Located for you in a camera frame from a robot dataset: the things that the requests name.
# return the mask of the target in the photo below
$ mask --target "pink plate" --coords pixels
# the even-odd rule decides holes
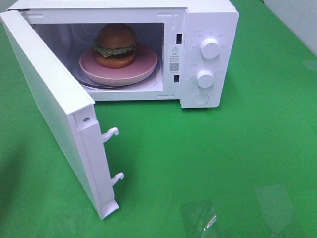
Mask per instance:
[[[109,86],[124,86],[138,83],[149,77],[157,65],[156,52],[145,44],[138,43],[132,64],[123,68],[104,67],[95,60],[94,49],[86,51],[79,59],[83,73],[92,81]]]

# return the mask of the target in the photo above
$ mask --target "burger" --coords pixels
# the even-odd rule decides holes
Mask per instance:
[[[99,31],[96,39],[95,59],[109,68],[125,67],[134,60],[136,40],[134,30],[127,24],[107,24]]]

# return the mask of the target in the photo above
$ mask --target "open microwave door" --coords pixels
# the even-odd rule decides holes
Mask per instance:
[[[34,32],[21,14],[0,14],[33,97],[84,190],[104,218],[119,206],[103,143],[117,128],[101,134],[94,100]]]

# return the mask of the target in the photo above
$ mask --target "green tabletop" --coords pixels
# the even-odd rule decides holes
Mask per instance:
[[[1,238],[316,238],[317,58],[260,0],[240,13],[220,106],[97,102],[120,209],[100,220],[0,25]]]

